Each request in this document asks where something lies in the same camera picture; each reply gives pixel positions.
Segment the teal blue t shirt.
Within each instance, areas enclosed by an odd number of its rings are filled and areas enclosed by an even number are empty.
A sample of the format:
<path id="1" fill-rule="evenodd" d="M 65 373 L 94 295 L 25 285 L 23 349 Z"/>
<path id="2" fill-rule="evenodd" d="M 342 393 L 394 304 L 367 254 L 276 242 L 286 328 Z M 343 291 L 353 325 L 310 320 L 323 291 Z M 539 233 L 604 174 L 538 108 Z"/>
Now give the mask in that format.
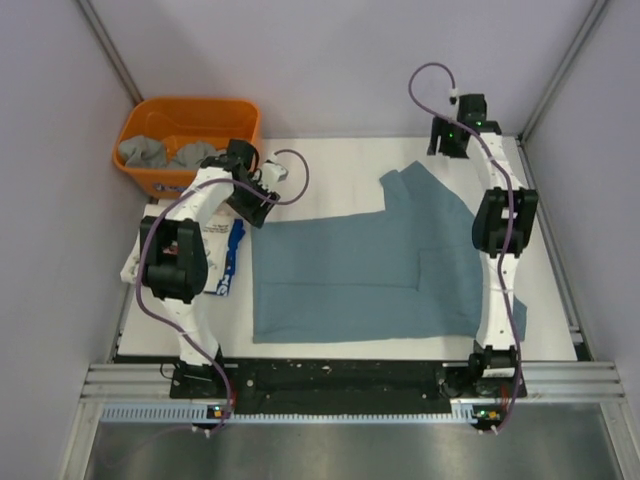
<path id="1" fill-rule="evenodd" d="M 420 163 L 380 183 L 382 211 L 253 232 L 255 342 L 476 334 L 483 272 L 472 212 Z"/>

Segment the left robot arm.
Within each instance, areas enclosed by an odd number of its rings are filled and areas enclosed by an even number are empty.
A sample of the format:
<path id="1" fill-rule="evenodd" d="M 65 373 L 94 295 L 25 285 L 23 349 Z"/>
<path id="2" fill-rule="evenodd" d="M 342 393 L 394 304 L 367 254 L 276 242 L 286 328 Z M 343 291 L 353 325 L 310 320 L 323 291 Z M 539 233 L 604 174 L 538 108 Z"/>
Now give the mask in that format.
<path id="1" fill-rule="evenodd" d="M 205 396 L 220 394 L 227 374 L 214 364 L 219 343 L 202 325 L 196 301 L 209 277 L 203 228 L 224 204 L 252 226 L 262 227 L 281 199 L 275 186 L 287 175 L 276 161 L 261 162 L 250 142 L 232 139 L 224 153 L 201 162 L 178 199 L 141 221 L 136 302 L 147 316 L 176 332 L 181 360 L 197 366 L 191 381 Z"/>

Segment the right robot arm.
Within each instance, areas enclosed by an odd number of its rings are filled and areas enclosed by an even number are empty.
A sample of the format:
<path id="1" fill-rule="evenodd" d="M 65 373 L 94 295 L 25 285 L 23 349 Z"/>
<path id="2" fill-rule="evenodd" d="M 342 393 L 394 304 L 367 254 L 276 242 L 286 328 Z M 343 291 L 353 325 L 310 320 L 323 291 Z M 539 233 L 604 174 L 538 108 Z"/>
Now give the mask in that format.
<path id="1" fill-rule="evenodd" d="M 466 380 L 474 393 L 487 396 L 520 372 L 514 286 L 539 196 L 514 173 L 499 124 L 487 118 L 485 96 L 452 88 L 449 102 L 453 115 L 434 118 L 427 153 L 471 161 L 484 189 L 471 230 L 482 265 L 482 315 Z"/>

